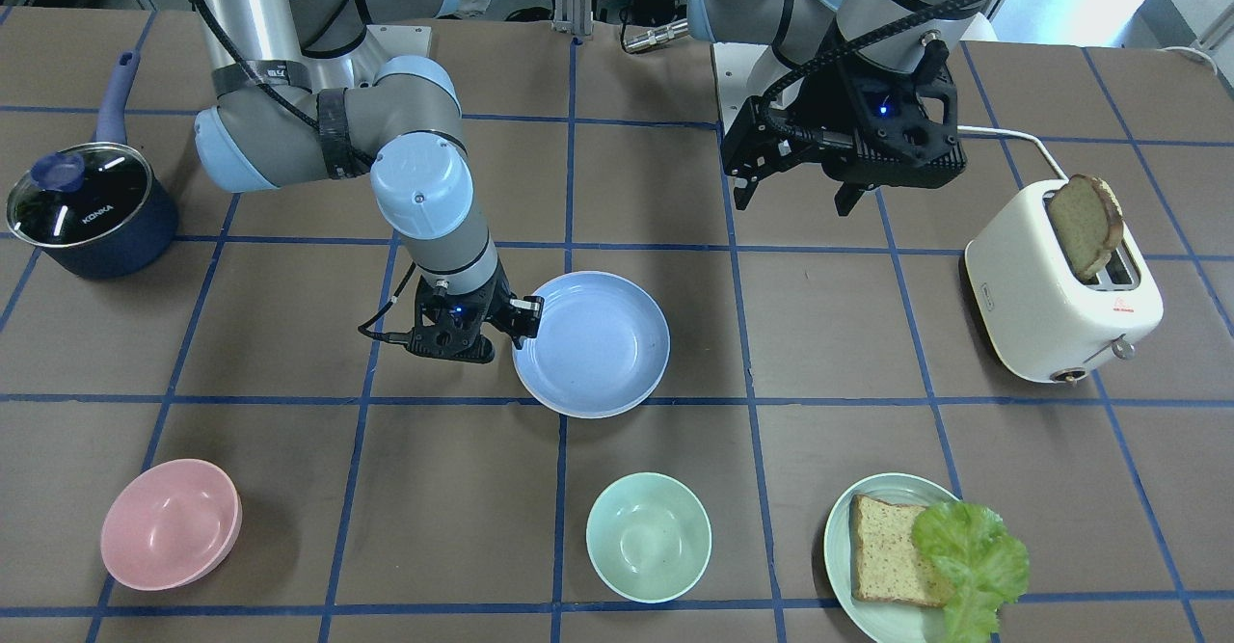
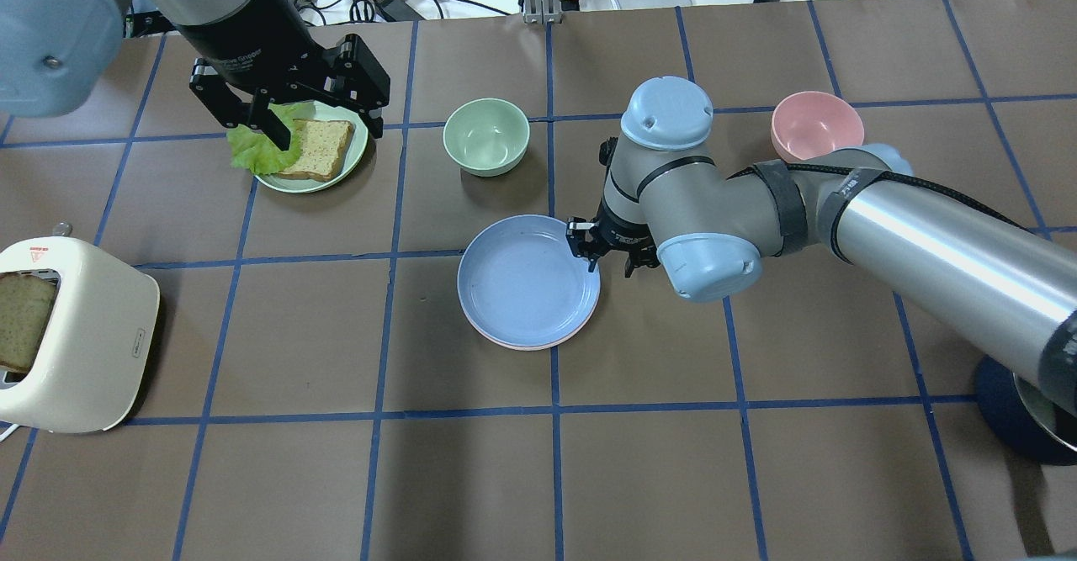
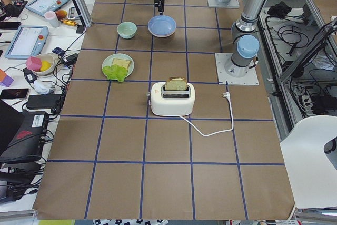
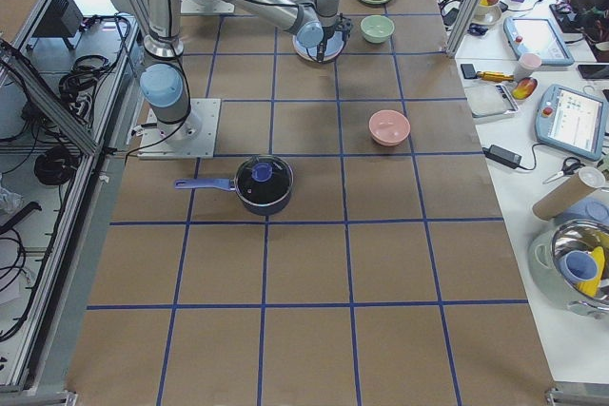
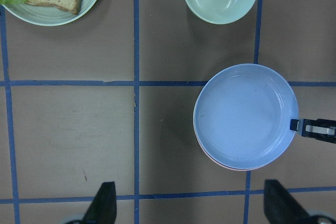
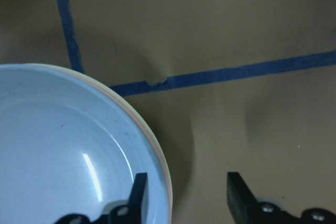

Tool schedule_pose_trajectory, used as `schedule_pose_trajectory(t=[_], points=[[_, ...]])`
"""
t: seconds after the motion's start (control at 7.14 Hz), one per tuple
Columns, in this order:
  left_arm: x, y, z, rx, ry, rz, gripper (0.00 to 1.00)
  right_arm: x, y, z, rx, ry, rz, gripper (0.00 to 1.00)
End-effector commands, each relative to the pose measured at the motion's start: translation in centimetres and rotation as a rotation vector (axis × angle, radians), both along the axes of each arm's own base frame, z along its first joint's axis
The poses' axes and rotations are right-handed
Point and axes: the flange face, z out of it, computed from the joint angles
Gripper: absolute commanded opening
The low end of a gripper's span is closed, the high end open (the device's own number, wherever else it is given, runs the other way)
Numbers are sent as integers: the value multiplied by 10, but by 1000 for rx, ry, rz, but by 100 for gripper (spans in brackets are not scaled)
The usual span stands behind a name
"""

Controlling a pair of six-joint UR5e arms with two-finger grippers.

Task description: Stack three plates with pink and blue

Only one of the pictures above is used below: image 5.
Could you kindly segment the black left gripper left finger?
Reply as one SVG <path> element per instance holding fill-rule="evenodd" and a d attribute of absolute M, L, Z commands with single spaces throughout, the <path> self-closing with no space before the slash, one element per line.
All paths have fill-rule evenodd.
<path fill-rule="evenodd" d="M 81 223 L 114 224 L 117 217 L 115 182 L 101 184 Z"/>

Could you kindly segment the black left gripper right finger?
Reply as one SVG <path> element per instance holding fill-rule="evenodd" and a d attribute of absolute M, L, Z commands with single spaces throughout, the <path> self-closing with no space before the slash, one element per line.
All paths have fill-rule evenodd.
<path fill-rule="evenodd" d="M 264 214 L 269 223 L 305 223 L 308 212 L 275 179 L 264 183 Z"/>

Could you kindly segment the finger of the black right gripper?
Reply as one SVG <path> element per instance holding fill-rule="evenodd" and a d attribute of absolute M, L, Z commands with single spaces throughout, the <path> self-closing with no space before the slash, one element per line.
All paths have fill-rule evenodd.
<path fill-rule="evenodd" d="M 335 120 L 291 119 L 290 129 L 302 137 L 335 144 Z"/>

